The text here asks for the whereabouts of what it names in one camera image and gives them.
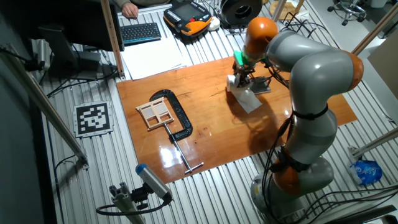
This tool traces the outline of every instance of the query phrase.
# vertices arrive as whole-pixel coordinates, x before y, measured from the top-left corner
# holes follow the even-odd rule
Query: metal grid floor
[[[268,13],[270,5],[269,2],[263,6],[260,16],[270,17]],[[162,19],[163,11],[168,7],[170,6],[141,10],[136,21],[129,21],[119,15],[120,25],[130,25],[131,22],[134,24],[157,22],[162,37],[172,37]],[[308,1],[304,2],[303,9],[309,12],[310,22],[323,24]],[[322,28],[318,27],[311,38],[336,47],[332,37]],[[184,45],[180,41],[177,41],[177,44],[186,60],[185,63],[189,66],[232,56],[233,50],[241,50],[243,42],[244,34],[229,35],[228,31],[220,29],[207,33],[191,44]],[[112,54],[108,54],[108,57],[113,64],[116,64]],[[131,79],[128,71],[126,71],[126,79]],[[79,139],[88,155],[90,165],[88,170],[80,169],[78,164],[76,166],[75,158],[60,165],[57,170],[65,223],[129,223],[125,217],[106,217],[97,215],[95,212],[96,207],[111,204],[111,195],[108,190],[110,185],[126,182],[130,189],[142,185],[142,180],[134,172],[137,157],[116,88],[116,82],[119,81],[120,79],[115,78],[76,85],[64,89],[50,99],[71,130],[73,130],[72,114],[75,105],[99,100],[110,101],[114,114],[113,132]],[[59,84],[58,80],[44,81],[44,92],[51,92]],[[349,145],[363,146],[394,128],[383,117],[379,102],[365,83],[360,83],[357,88],[345,93],[344,96],[358,120],[338,128],[332,147],[322,155],[332,164],[335,180],[324,189],[302,197],[301,200],[306,206],[328,192],[360,189],[349,176],[346,148]],[[43,126],[51,166],[73,155],[45,116]],[[368,186],[368,189],[387,187],[397,183],[398,167],[394,162],[398,161],[398,154],[395,152],[397,148],[398,143],[393,140],[364,155],[365,159],[377,161],[384,171],[381,181]],[[143,215],[143,217],[147,223],[263,223],[251,201],[249,186],[252,179],[263,171],[266,158],[266,153],[263,152],[169,183],[167,185],[174,195],[171,206]],[[53,169],[50,169],[50,173],[54,186],[53,194],[58,222],[63,223],[55,191]],[[349,200],[360,196],[363,195],[336,195],[334,200]],[[161,201],[156,196],[149,197],[151,208],[160,204]],[[322,209],[325,207],[317,209],[315,215]]]

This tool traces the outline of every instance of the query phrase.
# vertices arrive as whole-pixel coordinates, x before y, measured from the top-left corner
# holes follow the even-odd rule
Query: black c-clamp
[[[169,100],[170,105],[172,106],[172,108],[174,110],[174,113],[177,115],[178,120],[180,121],[180,123],[183,127],[183,129],[181,131],[172,133],[170,131],[169,127],[167,126],[167,123],[164,123],[164,127],[165,127],[167,133],[169,134],[170,141],[174,144],[174,146],[177,148],[177,150],[181,153],[181,158],[184,161],[184,164],[186,165],[186,167],[188,168],[188,170],[185,171],[185,174],[192,173],[192,171],[194,169],[197,169],[197,168],[203,166],[204,163],[202,162],[199,165],[191,168],[188,164],[187,159],[185,158],[184,154],[182,153],[180,146],[177,143],[177,141],[184,139],[186,137],[189,137],[192,134],[192,130],[193,130],[192,124],[189,121],[187,114],[185,113],[184,109],[182,108],[180,102],[178,101],[178,99],[175,96],[175,94],[173,93],[173,91],[160,90],[160,91],[156,92],[155,94],[153,94],[151,96],[151,98],[149,99],[149,101],[154,101],[161,97],[166,97]]]

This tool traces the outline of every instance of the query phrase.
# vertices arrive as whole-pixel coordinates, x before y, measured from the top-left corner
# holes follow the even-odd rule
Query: orange controller
[[[212,16],[203,6],[185,1],[166,9],[163,18],[177,32],[194,37],[206,30]]]

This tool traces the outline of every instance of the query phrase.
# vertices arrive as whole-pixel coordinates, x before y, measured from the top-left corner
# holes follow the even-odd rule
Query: black bracket
[[[149,101],[154,101],[156,99],[159,99],[161,97],[166,97],[170,104],[172,105],[172,108],[174,110],[174,113],[177,115],[178,120],[180,121],[183,129],[181,131],[177,131],[176,133],[172,134],[172,137],[176,140],[179,141],[181,139],[184,139],[192,134],[192,124],[188,119],[187,114],[185,113],[184,109],[182,108],[180,102],[178,101],[177,97],[171,90],[160,90],[153,94]]]

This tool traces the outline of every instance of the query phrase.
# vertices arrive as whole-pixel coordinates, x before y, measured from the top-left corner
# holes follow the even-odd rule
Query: metal pole
[[[354,158],[358,158],[359,156],[362,156],[365,152],[368,152],[375,147],[380,146],[381,144],[390,141],[391,139],[394,139],[398,137],[398,128],[393,129],[392,131],[389,131],[386,134],[383,134],[382,136],[378,137],[377,139],[371,141],[370,143],[366,144],[365,146],[355,149],[353,151],[353,156]]]
[[[170,131],[169,127],[167,126],[167,123],[164,123],[164,127],[165,127],[165,129],[166,129],[166,131],[167,131],[167,134],[169,134],[169,136],[172,136],[173,134],[172,134],[172,132]],[[196,166],[194,166],[194,167],[191,168],[191,167],[189,166],[189,164],[188,164],[187,158],[185,158],[184,154],[182,153],[182,150],[181,150],[180,146],[178,145],[177,141],[174,140],[174,139],[172,139],[172,138],[170,138],[170,141],[173,141],[174,146],[177,148],[177,150],[178,150],[178,151],[180,152],[180,154],[181,154],[182,161],[184,161],[184,164],[185,164],[186,167],[188,168],[188,170],[185,171],[185,174],[191,174],[192,171],[194,171],[195,169],[197,169],[197,168],[199,168],[199,167],[201,167],[201,166],[203,166],[203,165],[205,164],[204,162],[201,162],[199,165],[196,165]]]
[[[372,30],[367,36],[355,47],[352,51],[352,54],[359,55],[366,46],[372,42],[372,40],[382,31],[385,26],[394,18],[394,16],[398,13],[398,4],[395,4],[394,7],[377,23],[376,28]]]
[[[116,65],[118,66],[119,74],[124,76],[122,57],[120,54],[118,38],[116,37],[116,31],[112,20],[111,8],[109,6],[109,0],[101,0],[102,11],[104,13],[106,27],[108,28],[109,39],[111,40],[112,50],[116,59]]]
[[[68,144],[70,149],[77,155],[77,157],[82,161],[83,167],[88,168],[87,155],[81,149],[80,145],[76,141],[75,137],[69,131],[68,127],[59,117],[57,111],[51,105],[47,96],[43,93],[40,85],[37,83],[36,79],[30,72],[25,71],[23,64],[17,58],[9,54],[0,54],[0,58],[8,66],[10,71],[18,79],[19,83],[25,88],[29,97],[35,102],[35,104],[40,108],[47,119],[52,123],[54,128],[58,131],[59,135]]]
[[[274,22],[277,22],[279,20],[279,16],[282,13],[282,10],[284,10],[285,4],[286,4],[286,0],[278,1],[278,5],[275,8],[274,15],[272,15],[272,20]]]

